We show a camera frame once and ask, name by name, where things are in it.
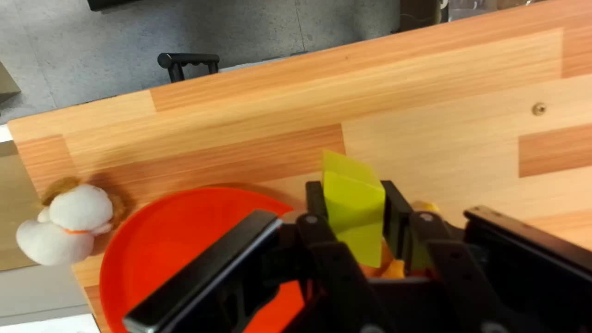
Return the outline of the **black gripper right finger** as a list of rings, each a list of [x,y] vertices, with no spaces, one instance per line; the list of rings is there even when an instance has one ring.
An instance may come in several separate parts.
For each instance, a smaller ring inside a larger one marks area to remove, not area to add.
[[[444,317],[460,333],[486,333],[494,321],[494,293],[457,227],[431,208],[416,208],[392,181],[384,188],[384,236],[405,262],[407,279],[432,284]]]

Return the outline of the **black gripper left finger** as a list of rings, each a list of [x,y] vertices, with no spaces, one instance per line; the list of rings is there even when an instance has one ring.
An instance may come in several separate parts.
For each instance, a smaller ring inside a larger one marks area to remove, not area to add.
[[[394,333],[349,247],[331,231],[318,181],[305,182],[305,201],[307,212],[296,221],[307,260],[299,277],[305,305],[294,333]]]

